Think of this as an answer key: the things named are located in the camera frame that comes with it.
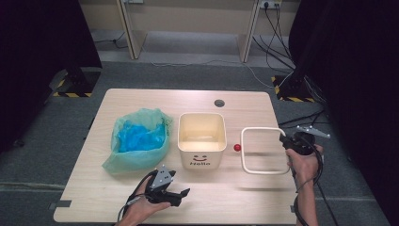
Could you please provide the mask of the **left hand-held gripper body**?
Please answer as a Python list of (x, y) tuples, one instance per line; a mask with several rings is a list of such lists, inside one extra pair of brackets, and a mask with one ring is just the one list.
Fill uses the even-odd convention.
[(173, 181), (174, 174), (175, 171), (169, 170), (165, 165), (152, 172), (151, 178), (145, 188), (145, 194), (149, 202), (169, 202), (171, 205), (175, 199), (182, 199), (180, 193), (168, 192), (168, 187)]

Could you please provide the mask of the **green trash bag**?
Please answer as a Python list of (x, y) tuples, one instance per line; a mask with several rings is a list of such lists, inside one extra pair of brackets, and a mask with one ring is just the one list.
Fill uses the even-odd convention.
[[(120, 153), (117, 134), (126, 121), (142, 124), (148, 129), (154, 129), (157, 124), (164, 124), (166, 140), (163, 146), (150, 151)], [(102, 167), (111, 174), (154, 168), (168, 153), (172, 123), (173, 119), (158, 108), (140, 108), (134, 113), (117, 118), (111, 136), (111, 154)]]

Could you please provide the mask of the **white bin ring red knobs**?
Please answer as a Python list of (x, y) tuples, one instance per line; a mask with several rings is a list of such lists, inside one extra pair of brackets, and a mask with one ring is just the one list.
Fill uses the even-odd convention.
[(240, 134), (240, 145), (241, 145), (240, 157), (241, 157), (241, 166), (242, 166), (243, 171), (245, 173), (254, 174), (254, 175), (283, 175), (283, 174), (288, 173), (288, 171), (290, 170), (288, 166), (286, 166), (286, 169), (283, 169), (283, 170), (252, 170), (247, 167), (244, 136), (245, 136), (245, 132), (247, 132), (249, 130), (277, 131), (283, 137), (286, 136), (286, 133), (278, 127), (255, 126), (255, 127), (243, 128), (241, 131), (241, 134)]

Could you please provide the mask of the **grey tape strip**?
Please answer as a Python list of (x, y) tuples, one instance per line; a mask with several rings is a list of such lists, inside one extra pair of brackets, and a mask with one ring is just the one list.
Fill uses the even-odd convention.
[(56, 210), (58, 207), (70, 207), (72, 201), (58, 201), (58, 202), (51, 202), (49, 204), (49, 210)]

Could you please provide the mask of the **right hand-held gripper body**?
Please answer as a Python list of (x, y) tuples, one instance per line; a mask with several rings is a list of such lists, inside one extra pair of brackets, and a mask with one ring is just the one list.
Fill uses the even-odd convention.
[(301, 155), (313, 153), (316, 137), (330, 138), (330, 134), (324, 133), (312, 125), (297, 126), (296, 129), (297, 131), (288, 137), (288, 148)]

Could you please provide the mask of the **white trash bin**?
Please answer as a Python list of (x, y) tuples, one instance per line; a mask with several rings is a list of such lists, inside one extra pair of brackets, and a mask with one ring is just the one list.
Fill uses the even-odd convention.
[(178, 148), (185, 169), (217, 169), (226, 147), (226, 127), (222, 115), (194, 112), (180, 116)]

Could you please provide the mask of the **person's right hand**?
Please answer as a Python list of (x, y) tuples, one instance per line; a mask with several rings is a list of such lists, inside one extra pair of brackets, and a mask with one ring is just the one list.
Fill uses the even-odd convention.
[(286, 155), (289, 158), (288, 166), (295, 172), (295, 179), (300, 190), (305, 184), (312, 184), (312, 181), (317, 177), (319, 170), (320, 152), (323, 151), (321, 146), (316, 147), (316, 153), (309, 155), (301, 155), (293, 149), (287, 149)]

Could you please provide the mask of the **beige office desk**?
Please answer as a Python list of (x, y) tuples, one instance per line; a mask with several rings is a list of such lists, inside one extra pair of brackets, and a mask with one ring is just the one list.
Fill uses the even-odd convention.
[(232, 34), (240, 60), (247, 61), (252, 37), (271, 35), (268, 21), (279, 22), (284, 36), (303, 0), (281, 0), (277, 9), (260, 8), (261, 0), (78, 0), (88, 27), (122, 30), (138, 59), (152, 31)]

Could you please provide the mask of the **person's left hand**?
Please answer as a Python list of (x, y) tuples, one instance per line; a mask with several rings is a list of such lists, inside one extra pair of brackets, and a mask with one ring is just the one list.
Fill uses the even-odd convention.
[(154, 213), (169, 207), (169, 202), (151, 203), (146, 198), (140, 198), (129, 206), (121, 220), (130, 219), (142, 223)]

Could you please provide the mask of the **white wall socket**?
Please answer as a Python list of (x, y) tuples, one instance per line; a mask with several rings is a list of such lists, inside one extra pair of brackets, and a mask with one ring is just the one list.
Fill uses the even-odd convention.
[(281, 0), (261, 0), (260, 8), (277, 9), (281, 7)]

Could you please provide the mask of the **black curtain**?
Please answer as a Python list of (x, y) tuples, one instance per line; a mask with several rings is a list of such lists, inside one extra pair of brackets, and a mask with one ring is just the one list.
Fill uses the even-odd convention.
[(23, 135), (56, 73), (101, 66), (79, 0), (0, 0), (0, 153)]
[(388, 222), (399, 226), (399, 0), (300, 0), (289, 45)]

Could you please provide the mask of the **black stand base hazard stripes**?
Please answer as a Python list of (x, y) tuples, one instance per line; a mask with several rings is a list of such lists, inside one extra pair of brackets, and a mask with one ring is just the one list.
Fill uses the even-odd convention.
[(280, 101), (289, 102), (309, 102), (313, 103), (314, 98), (305, 82), (300, 85), (291, 85), (288, 80), (288, 75), (275, 75), (271, 78), (274, 91)]
[(58, 82), (55, 97), (90, 97), (100, 77), (100, 72), (81, 71), (78, 75), (66, 73)]

